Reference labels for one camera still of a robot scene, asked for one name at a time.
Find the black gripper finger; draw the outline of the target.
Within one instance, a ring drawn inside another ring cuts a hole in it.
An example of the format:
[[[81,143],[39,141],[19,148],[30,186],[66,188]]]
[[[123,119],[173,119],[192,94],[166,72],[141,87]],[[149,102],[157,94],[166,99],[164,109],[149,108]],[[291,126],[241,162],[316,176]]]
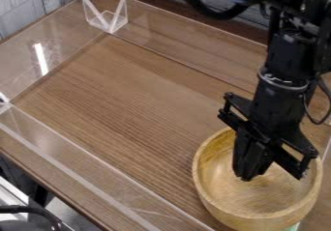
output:
[[[239,131],[235,143],[233,170],[236,176],[244,181],[251,181],[256,176],[255,146],[256,141],[252,136],[244,131]]]
[[[275,152],[270,146],[256,142],[251,149],[252,173],[251,177],[264,175],[275,161]]]

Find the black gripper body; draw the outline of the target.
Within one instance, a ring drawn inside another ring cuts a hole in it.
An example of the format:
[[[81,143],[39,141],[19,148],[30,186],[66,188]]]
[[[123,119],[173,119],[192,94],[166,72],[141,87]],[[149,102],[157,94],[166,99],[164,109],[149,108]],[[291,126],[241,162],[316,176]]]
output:
[[[319,152],[300,130],[306,114],[306,96],[312,83],[276,77],[267,69],[259,71],[253,99],[232,92],[219,119],[237,132],[248,133],[256,142],[275,152],[275,163],[300,180]]]

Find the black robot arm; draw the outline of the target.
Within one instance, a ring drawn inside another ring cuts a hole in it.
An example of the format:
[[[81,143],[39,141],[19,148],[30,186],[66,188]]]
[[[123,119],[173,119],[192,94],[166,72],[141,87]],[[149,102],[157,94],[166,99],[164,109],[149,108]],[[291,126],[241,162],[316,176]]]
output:
[[[300,179],[318,149],[300,131],[331,72],[331,0],[231,0],[271,6],[268,56],[249,100],[224,96],[219,118],[236,131],[233,170],[249,181],[276,163]]]

